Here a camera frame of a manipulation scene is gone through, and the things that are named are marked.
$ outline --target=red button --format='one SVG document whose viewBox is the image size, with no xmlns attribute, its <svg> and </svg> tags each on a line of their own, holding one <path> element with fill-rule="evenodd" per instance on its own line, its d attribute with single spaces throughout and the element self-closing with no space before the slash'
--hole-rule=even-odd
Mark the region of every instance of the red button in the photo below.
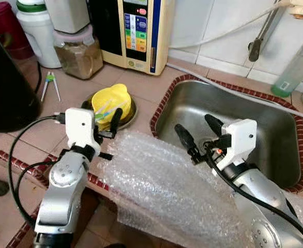
<svg viewBox="0 0 303 248">
<path fill-rule="evenodd" d="M 139 9 L 139 13 L 145 16 L 147 14 L 147 10 L 145 9 Z"/>
</svg>

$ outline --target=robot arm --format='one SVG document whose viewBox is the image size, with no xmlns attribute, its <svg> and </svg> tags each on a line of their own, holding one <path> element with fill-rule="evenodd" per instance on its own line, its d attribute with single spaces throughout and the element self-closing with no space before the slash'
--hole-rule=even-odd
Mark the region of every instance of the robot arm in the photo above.
<svg viewBox="0 0 303 248">
<path fill-rule="evenodd" d="M 224 125 L 211 115 L 205 120 L 218 135 L 218 140 L 209 142 L 206 149 L 224 154 L 221 161 L 216 161 L 216 168 L 227 181 L 234 183 L 244 192 L 262 202 L 281 210 L 303 227 L 291 204 L 282 190 L 266 178 L 255 166 L 245 162 L 249 153 L 255 148 L 257 123 L 254 120 L 236 120 Z M 188 150 L 194 163 L 210 163 L 210 151 L 202 156 L 194 143 L 193 137 L 180 124 L 175 127 L 182 145 Z M 241 194 L 235 192 L 234 200 L 241 218 L 251 228 L 255 247 L 303 248 L 303 235 L 283 217 L 264 208 Z"/>
<path fill-rule="evenodd" d="M 66 134 L 69 151 L 52 167 L 49 188 L 41 202 L 37 216 L 34 247 L 70 247 L 79 212 L 80 199 L 86 186 L 89 164 L 94 156 L 111 159 L 101 153 L 102 137 L 114 138 L 122 115 L 117 109 L 111 130 L 98 132 L 94 112 L 81 108 L 69 108 L 65 112 Z"/>
</svg>

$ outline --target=stainless steel sink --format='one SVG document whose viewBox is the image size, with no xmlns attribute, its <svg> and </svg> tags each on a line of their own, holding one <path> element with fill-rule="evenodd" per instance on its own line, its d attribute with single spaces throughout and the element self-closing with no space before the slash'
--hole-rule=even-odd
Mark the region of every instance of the stainless steel sink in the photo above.
<svg viewBox="0 0 303 248">
<path fill-rule="evenodd" d="M 203 152 L 203 143 L 216 135 L 204 120 L 211 114 L 224 123 L 235 119 L 257 121 L 257 144 L 248 162 L 282 188 L 300 179 L 295 120 L 292 115 L 233 96 L 199 81 L 184 81 L 175 86 L 156 124 L 161 140 L 181 147 L 174 126 L 182 124 Z"/>
</svg>

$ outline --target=countertop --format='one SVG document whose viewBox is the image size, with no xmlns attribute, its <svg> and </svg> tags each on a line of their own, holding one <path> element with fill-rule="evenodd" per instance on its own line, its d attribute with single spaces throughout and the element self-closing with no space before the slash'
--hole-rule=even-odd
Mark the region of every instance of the countertop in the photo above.
<svg viewBox="0 0 303 248">
<path fill-rule="evenodd" d="M 208 69 L 178 59 L 169 59 L 169 62 L 193 70 L 211 79 L 271 94 L 270 85 L 261 82 Z M 35 88 L 38 80 L 35 58 L 17 60 L 16 63 L 26 76 L 32 88 Z M 38 97 L 40 98 L 44 78 L 48 71 L 49 69 L 42 68 L 43 80 L 38 92 Z M 41 116 L 52 115 L 54 112 L 64 112 L 69 107 L 80 107 L 81 103 L 92 93 L 112 86 L 113 84 L 122 83 L 127 86 L 128 91 L 139 108 L 136 120 L 128 129 L 137 130 L 149 135 L 152 134 L 149 128 L 149 121 L 163 98 L 165 91 L 176 77 L 185 74 L 181 71 L 166 67 L 162 75 L 151 76 L 105 64 L 94 77 L 90 80 L 83 81 L 66 75 L 61 69 L 53 69 L 51 71 L 53 71 L 56 76 L 61 102 L 57 99 L 54 86 L 50 84 L 44 102 L 42 103 Z M 285 100 L 292 103 L 303 113 L 303 104 L 300 101 L 299 92 L 293 92 L 292 95 L 285 98 Z M 17 134 L 18 132 L 0 133 L 0 149 L 8 152 L 11 142 Z M 49 154 L 58 157 L 61 150 L 67 148 L 66 142 L 67 138 L 63 125 L 55 124 L 51 120 L 44 121 L 34 126 L 22 136 L 21 140 L 17 143 L 14 157 L 27 164 L 43 161 Z M 104 150 L 106 150 L 106 145 L 107 143 L 105 142 L 102 146 Z M 98 175 L 96 166 L 98 161 L 99 158 L 94 159 L 90 166 L 90 172 L 95 175 Z"/>
</svg>

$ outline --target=red container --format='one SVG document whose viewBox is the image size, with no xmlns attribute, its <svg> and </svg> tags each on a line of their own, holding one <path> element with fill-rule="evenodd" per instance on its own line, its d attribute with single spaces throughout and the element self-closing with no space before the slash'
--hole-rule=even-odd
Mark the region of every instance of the red container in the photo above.
<svg viewBox="0 0 303 248">
<path fill-rule="evenodd" d="M 11 57 L 25 59 L 34 54 L 8 2 L 0 2 L 0 37 L 4 33 L 9 33 L 12 37 L 12 43 L 6 47 Z"/>
</svg>

